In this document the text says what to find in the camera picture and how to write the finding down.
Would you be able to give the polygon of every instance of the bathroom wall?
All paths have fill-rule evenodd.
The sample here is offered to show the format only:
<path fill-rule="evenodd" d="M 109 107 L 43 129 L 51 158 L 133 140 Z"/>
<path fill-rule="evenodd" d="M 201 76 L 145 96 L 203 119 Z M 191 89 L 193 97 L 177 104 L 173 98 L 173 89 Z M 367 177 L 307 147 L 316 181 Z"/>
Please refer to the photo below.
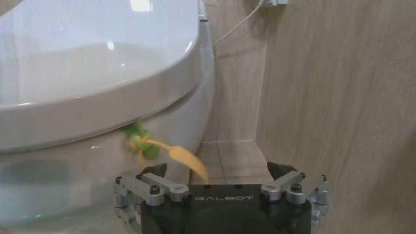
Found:
<path fill-rule="evenodd" d="M 257 0 L 205 0 L 216 41 Z M 267 44 L 268 11 L 260 10 L 216 46 L 216 94 L 204 141 L 255 140 Z"/>
<path fill-rule="evenodd" d="M 416 1 L 291 0 L 272 12 L 257 143 L 325 173 L 321 234 L 416 230 Z"/>

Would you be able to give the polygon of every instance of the white toilet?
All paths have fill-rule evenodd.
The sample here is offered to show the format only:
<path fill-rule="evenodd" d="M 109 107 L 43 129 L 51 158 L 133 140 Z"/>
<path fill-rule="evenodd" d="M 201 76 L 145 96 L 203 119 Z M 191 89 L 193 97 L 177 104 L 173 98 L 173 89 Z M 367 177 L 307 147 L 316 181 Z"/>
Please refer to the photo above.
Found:
<path fill-rule="evenodd" d="M 113 180 L 137 158 L 120 127 L 140 118 L 195 151 L 212 97 L 196 0 L 17 1 L 0 15 L 0 233 L 124 233 Z"/>

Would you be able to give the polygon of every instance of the floor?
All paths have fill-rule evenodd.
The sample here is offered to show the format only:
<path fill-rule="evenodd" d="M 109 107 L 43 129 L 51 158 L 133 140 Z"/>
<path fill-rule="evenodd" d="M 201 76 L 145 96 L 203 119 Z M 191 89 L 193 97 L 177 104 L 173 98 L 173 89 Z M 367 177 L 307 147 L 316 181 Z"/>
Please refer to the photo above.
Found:
<path fill-rule="evenodd" d="M 212 184 L 261 184 L 273 182 L 267 161 L 253 141 L 203 143 L 197 153 Z M 196 174 L 192 184 L 203 184 Z"/>

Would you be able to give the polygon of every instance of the toilet lid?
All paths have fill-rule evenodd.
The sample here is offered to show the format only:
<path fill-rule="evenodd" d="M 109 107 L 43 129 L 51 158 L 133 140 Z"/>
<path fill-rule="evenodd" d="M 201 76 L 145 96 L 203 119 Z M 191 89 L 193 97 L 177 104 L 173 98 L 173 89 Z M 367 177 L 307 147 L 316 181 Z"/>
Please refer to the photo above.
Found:
<path fill-rule="evenodd" d="M 109 131 L 165 108 L 197 85 L 197 1 L 7 2 L 0 152 Z"/>

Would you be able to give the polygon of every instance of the white cable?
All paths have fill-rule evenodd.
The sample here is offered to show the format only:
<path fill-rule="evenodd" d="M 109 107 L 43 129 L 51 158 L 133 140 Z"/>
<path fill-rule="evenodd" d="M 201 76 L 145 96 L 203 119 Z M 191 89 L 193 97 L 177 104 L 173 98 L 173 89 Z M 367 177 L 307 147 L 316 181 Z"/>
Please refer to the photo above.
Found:
<path fill-rule="evenodd" d="M 252 13 L 249 13 L 249 15 L 244 18 L 244 20 L 240 21 L 240 23 L 236 24 L 236 26 L 229 30 L 228 33 L 225 33 L 221 38 L 219 40 L 216 40 L 216 42 L 213 43 L 213 45 L 216 45 L 225 37 L 228 37 L 228 35 L 237 29 L 237 27 L 249 19 L 249 17 L 256 13 L 256 11 L 260 9 L 261 5 L 264 3 L 264 0 L 260 0 L 257 3 L 256 8 L 253 9 Z"/>

